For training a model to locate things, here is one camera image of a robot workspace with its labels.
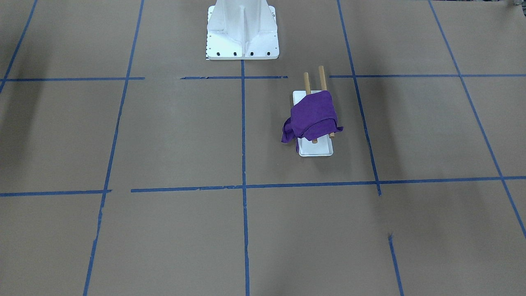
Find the purple towel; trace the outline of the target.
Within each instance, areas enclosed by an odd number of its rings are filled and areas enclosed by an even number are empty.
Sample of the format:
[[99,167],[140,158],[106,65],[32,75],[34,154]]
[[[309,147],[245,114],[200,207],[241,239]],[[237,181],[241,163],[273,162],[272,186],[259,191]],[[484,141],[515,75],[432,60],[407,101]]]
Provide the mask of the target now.
[[291,107],[291,115],[282,126],[282,143],[297,142],[305,138],[308,141],[330,133],[344,130],[339,125],[334,101],[329,91],[307,94],[299,103]]

